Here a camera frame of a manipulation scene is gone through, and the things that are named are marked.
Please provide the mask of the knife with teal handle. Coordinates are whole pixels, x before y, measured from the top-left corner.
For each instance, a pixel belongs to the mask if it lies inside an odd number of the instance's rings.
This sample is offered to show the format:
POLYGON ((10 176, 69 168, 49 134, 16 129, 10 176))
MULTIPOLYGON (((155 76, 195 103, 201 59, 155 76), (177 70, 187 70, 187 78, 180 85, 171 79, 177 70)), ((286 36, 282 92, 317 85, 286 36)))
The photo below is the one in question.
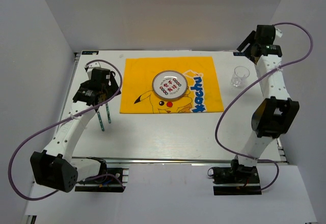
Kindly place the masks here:
POLYGON ((108 103, 105 104, 105 108, 106 108, 107 120, 108 120, 108 123, 110 124, 112 121, 111 121, 111 114, 110 114, 110 108, 109 108, 108 103))

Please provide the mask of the clear drinking glass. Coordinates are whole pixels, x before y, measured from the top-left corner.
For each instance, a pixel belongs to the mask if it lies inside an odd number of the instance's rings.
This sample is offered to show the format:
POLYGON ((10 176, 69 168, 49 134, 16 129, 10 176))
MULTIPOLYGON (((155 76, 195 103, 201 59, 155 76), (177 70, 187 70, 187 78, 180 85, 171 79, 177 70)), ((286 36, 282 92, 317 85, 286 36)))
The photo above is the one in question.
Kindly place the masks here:
POLYGON ((234 68, 231 84, 234 87, 242 88, 246 84, 247 78, 250 76, 250 71, 244 66, 237 66, 234 68))

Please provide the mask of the fork with teal handle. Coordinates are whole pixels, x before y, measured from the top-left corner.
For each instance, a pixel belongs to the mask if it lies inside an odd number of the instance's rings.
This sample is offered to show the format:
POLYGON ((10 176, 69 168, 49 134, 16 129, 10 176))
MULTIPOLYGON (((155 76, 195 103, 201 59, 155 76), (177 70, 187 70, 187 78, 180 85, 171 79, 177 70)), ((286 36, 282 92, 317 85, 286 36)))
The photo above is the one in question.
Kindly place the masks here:
POLYGON ((98 116, 98 121, 99 121, 99 124, 100 124, 101 131, 105 131, 100 110, 97 111, 97 116, 98 116))

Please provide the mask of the round patterned plate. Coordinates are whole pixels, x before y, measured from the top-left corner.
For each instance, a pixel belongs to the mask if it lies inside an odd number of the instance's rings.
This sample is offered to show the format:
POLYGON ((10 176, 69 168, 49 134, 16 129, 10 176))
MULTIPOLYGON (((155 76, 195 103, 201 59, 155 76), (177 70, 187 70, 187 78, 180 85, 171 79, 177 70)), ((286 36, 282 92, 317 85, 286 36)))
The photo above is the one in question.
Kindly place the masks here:
POLYGON ((165 100, 176 100, 185 95, 188 84, 185 76, 177 71, 158 73, 152 81, 154 93, 165 100))

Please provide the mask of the yellow Pikachu cloth placemat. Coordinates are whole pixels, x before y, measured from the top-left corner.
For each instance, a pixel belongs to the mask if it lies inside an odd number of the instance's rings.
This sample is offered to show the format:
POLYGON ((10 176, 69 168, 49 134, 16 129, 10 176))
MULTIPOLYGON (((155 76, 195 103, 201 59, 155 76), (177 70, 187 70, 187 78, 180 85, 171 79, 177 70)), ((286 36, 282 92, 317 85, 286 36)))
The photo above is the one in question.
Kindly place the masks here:
POLYGON ((219 113, 223 110, 218 77, 211 57, 158 57, 126 60, 120 113, 219 113), (179 99, 162 99, 152 89, 154 77, 167 70, 180 72, 187 80, 186 93, 179 99))

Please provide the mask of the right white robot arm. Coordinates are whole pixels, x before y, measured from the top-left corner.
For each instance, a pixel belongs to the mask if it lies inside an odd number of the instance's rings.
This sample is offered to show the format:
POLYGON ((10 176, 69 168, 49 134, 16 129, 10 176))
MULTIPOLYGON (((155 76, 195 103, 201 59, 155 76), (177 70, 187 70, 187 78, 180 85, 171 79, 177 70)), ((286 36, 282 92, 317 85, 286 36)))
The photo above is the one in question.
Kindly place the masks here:
POLYGON ((255 173, 263 151, 273 140, 287 133, 300 108, 285 87, 280 67, 282 51, 279 45, 274 45, 279 35, 273 25, 258 25, 238 47, 255 65, 263 101, 252 115, 248 141, 231 162, 230 177, 237 183, 255 173))

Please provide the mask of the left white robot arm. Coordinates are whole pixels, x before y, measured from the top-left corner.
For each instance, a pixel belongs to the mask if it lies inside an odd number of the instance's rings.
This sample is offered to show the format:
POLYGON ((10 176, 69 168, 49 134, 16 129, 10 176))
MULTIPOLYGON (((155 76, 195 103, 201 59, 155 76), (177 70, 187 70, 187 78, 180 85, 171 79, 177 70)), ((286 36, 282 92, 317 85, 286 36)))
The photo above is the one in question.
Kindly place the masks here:
POLYGON ((70 192, 76 183, 92 178, 107 179, 104 160, 97 157, 74 159, 72 154, 87 124, 97 114, 98 105, 121 92, 115 72, 102 68, 100 60, 85 66, 88 80, 81 83, 69 111, 67 122, 57 130, 42 152, 30 157, 36 183, 55 190, 70 192))

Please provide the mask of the right blue table label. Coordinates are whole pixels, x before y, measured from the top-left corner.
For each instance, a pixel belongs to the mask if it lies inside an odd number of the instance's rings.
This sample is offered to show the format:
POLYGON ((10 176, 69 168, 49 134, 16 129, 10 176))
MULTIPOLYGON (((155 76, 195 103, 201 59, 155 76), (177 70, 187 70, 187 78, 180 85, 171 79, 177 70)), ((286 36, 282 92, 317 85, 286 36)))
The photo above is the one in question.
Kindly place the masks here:
POLYGON ((246 54, 244 52, 233 52, 234 56, 242 56, 244 57, 246 54))

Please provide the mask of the blue table label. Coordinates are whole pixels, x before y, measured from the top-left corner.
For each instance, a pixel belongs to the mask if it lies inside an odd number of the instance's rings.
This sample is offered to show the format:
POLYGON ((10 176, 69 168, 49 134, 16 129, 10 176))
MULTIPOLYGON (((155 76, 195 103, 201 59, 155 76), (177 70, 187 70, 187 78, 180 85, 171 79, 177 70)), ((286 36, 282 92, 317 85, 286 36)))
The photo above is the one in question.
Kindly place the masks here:
POLYGON ((244 57, 246 54, 244 52, 233 52, 234 56, 242 56, 244 57))
POLYGON ((84 50, 81 52, 81 55, 98 55, 99 51, 95 50, 84 50))

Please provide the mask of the left blue table label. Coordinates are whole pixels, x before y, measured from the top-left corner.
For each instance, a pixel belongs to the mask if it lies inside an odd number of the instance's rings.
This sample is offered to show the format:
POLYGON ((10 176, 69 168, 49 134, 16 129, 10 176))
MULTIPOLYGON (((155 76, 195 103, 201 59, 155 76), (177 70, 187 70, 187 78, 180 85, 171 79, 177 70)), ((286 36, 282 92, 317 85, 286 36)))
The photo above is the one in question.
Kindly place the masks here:
POLYGON ((81 52, 81 55, 98 55, 99 51, 95 50, 84 50, 81 52))

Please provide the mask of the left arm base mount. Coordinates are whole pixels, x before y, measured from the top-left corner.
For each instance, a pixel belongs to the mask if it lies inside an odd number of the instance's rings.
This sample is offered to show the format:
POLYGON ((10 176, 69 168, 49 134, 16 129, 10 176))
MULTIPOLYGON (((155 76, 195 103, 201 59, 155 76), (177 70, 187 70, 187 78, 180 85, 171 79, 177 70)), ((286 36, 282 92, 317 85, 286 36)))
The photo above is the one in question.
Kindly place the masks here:
POLYGON ((78 171, 75 191, 124 192, 128 182, 128 165, 97 157, 74 158, 71 164, 78 171))

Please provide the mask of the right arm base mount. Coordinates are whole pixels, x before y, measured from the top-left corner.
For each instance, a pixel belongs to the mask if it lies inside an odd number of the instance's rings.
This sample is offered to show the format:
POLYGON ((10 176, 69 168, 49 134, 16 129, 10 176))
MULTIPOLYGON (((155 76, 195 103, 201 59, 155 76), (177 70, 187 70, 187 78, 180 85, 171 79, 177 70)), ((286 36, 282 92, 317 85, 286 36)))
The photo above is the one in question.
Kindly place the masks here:
POLYGON ((216 196, 262 194, 255 166, 246 167, 233 160, 229 167, 209 168, 207 174, 213 180, 213 193, 216 196))

